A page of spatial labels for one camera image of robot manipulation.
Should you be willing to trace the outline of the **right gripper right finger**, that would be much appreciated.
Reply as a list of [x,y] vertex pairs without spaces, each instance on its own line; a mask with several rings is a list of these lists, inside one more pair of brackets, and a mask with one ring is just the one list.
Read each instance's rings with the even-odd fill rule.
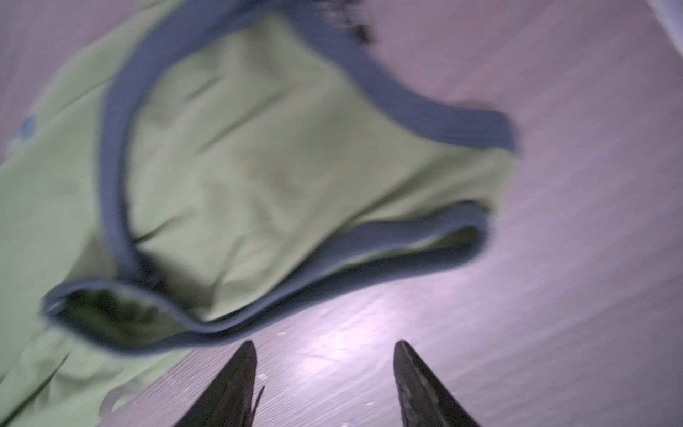
[[405,427],[480,427],[405,340],[395,344],[393,373]]

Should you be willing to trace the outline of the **green tank top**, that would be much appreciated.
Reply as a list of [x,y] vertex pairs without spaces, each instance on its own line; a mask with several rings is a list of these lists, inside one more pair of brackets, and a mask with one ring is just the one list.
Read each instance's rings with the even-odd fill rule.
[[1,423],[95,426],[191,350],[467,263],[516,133],[413,93],[313,1],[154,1],[12,145]]

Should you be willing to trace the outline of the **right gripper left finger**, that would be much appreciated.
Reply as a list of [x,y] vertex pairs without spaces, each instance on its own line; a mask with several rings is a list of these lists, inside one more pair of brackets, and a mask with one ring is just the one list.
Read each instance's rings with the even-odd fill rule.
[[175,426],[252,426],[257,407],[253,403],[256,368],[256,348],[246,341]]

